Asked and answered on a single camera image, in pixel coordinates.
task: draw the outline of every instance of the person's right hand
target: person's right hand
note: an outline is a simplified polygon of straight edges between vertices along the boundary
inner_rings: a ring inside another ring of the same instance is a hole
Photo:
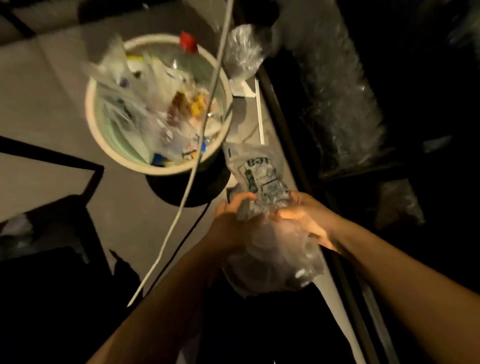
[[[296,191],[290,191],[290,193],[293,204],[277,210],[274,218],[296,220],[306,231],[317,237],[320,245],[338,252],[332,240],[336,240],[343,218],[309,194]]]

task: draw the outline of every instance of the hand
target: hand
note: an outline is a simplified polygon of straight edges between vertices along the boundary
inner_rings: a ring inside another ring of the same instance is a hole
[[[251,239],[250,233],[263,217],[257,216],[249,221],[237,221],[237,212],[244,200],[256,200],[257,195],[241,192],[228,203],[222,200],[215,211],[215,220],[206,235],[206,243],[211,253],[226,256],[244,247]]]
[[[296,220],[306,231],[318,239],[325,248],[338,252],[332,244],[341,228],[343,219],[315,200],[309,194],[290,191],[293,204],[279,209],[273,218]]]

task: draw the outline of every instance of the forearm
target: forearm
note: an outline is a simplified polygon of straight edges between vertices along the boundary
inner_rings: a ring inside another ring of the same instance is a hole
[[[217,259],[205,237],[122,323],[89,364],[174,363]]]
[[[336,240],[439,363],[480,357],[480,296],[346,221]]]

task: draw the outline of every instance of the white cable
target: white cable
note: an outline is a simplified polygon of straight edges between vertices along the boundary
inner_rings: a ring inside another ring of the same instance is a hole
[[[264,121],[262,119],[262,104],[260,103],[260,86],[258,79],[255,77],[255,97],[257,99],[257,116],[258,116],[258,131],[260,132],[260,144],[265,144],[264,136]]]
[[[232,8],[233,8],[233,0],[228,0],[227,1],[227,9],[225,10],[225,19],[223,21],[223,31],[222,31],[222,36],[220,38],[220,45],[218,48],[218,53],[216,56],[216,67],[214,69],[212,79],[210,81],[210,87],[208,89],[209,91],[209,98],[208,98],[208,104],[205,110],[210,110],[210,107],[212,106],[212,100],[213,96],[215,94],[217,82],[218,82],[218,77],[220,76],[220,70],[222,68],[222,59],[223,59],[223,53],[225,50],[225,44],[227,42],[227,35],[228,35],[228,30],[230,29],[230,20],[232,18]],[[140,283],[140,286],[137,289],[137,292],[133,295],[132,299],[128,303],[127,307],[131,306],[131,304],[136,300],[138,294],[144,287],[146,281],[148,278],[150,278],[151,274],[155,270],[156,266],[160,262],[160,259],[162,258],[163,251],[165,250],[165,246],[167,245],[167,242],[172,235],[173,229],[175,229],[175,226],[177,225],[177,222],[180,219],[180,215],[182,213],[183,207],[185,206],[185,202],[187,201],[188,195],[190,193],[190,189],[192,189],[193,185],[193,179],[195,178],[195,174],[197,173],[198,165],[200,164],[200,159],[202,157],[202,146],[204,144],[204,133],[205,133],[205,126],[208,118],[208,113],[206,112],[204,115],[204,119],[202,121],[202,126],[200,128],[200,135],[198,139],[198,145],[197,145],[197,156],[195,158],[195,164],[193,165],[192,172],[190,173],[190,178],[187,183],[187,188],[185,189],[185,193],[183,194],[183,197],[180,202],[180,207],[178,209],[177,215],[175,216],[172,225],[170,226],[170,229],[168,230],[168,233],[163,241],[162,247],[160,248],[160,252],[158,253],[158,258],[156,259],[155,263],[153,263],[152,267],[146,274],[144,280],[142,280],[142,283]]]

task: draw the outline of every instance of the floor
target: floor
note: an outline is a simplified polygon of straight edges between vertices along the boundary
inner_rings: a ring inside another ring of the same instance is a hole
[[[88,60],[98,60],[114,33],[128,39],[147,33],[179,33],[182,28],[197,35],[200,29],[199,43],[214,52],[214,40],[217,39],[214,30],[219,24],[215,16],[221,17],[222,11],[218,8],[209,11],[211,3],[207,0],[191,0],[190,3],[199,9],[198,12],[185,8],[181,2],[169,2],[0,48],[3,86],[0,90],[0,135],[105,166],[103,180],[88,210],[111,267],[115,259],[109,249],[130,263],[141,278],[155,261],[177,207],[159,199],[148,186],[145,176],[120,166],[95,143],[84,118],[87,77],[82,65]],[[255,99],[236,98],[233,110],[227,140],[240,142],[257,127]],[[265,143],[280,153],[278,137],[263,103],[262,116]],[[259,143],[258,130],[248,142]],[[0,154],[0,166],[0,221],[68,194],[81,193],[92,174],[5,154]],[[286,161],[284,181],[291,189],[296,189]],[[235,183],[231,177],[228,186]],[[174,263],[207,232],[214,218],[215,205],[222,198],[225,198],[225,192],[212,202]],[[169,260],[203,208],[184,209],[158,270]],[[328,269],[316,278],[315,284],[349,340],[357,363],[364,363]]]

